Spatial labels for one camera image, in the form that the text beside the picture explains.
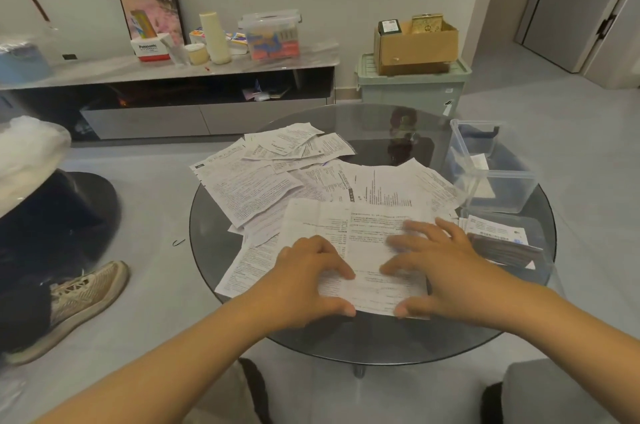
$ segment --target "hand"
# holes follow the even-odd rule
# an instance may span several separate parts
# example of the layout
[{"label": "hand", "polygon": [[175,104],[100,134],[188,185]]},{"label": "hand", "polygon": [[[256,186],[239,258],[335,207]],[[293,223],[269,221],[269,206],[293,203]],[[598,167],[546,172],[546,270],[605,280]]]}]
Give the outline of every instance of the hand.
[{"label": "hand", "polygon": [[389,245],[407,252],[391,258],[380,267],[380,272],[394,274],[399,269],[419,270],[429,279],[433,292],[398,304],[395,314],[399,318],[440,315],[508,331],[514,319],[517,320],[522,311],[529,310],[527,302],[523,301],[524,295],[539,286],[526,283],[480,257],[467,234],[456,224],[440,218],[436,218],[436,225],[407,220],[404,228],[427,238],[418,235],[388,237]]},{"label": "hand", "polygon": [[293,247],[280,251],[273,269],[243,297],[252,300],[253,310],[266,320],[268,332],[302,327],[328,315],[355,316],[350,302],[318,293],[320,274],[328,270],[345,279],[356,277],[328,240],[319,235],[301,238]]}]

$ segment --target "green plastic storage bin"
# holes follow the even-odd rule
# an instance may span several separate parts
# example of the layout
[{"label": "green plastic storage bin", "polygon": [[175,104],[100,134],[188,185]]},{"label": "green plastic storage bin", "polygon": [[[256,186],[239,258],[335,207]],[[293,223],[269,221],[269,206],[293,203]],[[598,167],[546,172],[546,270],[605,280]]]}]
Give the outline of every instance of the green plastic storage bin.
[{"label": "green plastic storage bin", "polygon": [[364,103],[399,105],[453,117],[471,68],[458,59],[451,64],[449,73],[385,77],[378,75],[373,53],[365,53],[356,73]]}]

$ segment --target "black pants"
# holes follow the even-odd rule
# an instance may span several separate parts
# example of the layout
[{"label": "black pants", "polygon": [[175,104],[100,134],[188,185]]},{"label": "black pants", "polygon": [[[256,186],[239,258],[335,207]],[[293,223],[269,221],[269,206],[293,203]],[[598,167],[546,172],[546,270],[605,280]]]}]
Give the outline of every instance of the black pants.
[{"label": "black pants", "polygon": [[51,323],[51,290],[47,284],[25,284],[0,294],[0,353],[28,347]]}]

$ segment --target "beige sneaker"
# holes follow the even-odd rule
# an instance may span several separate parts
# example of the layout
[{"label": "beige sneaker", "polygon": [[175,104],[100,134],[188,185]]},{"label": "beige sneaker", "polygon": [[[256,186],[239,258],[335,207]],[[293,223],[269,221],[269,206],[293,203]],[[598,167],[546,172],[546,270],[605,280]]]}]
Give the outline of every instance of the beige sneaker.
[{"label": "beige sneaker", "polygon": [[49,332],[30,347],[6,354],[5,361],[21,365],[40,358],[79,325],[107,309],[128,280],[129,267],[122,261],[111,261],[91,274],[52,286]]}]

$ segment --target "white bottle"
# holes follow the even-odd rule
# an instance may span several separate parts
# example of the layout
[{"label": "white bottle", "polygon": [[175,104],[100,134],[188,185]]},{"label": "white bottle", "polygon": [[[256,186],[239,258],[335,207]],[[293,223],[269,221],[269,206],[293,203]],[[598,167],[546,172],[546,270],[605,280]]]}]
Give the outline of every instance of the white bottle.
[{"label": "white bottle", "polygon": [[202,13],[200,14],[200,23],[204,31],[204,38],[207,42],[207,51],[211,60],[216,64],[229,63],[231,61],[231,52],[227,44],[227,35],[220,26],[218,13]]}]

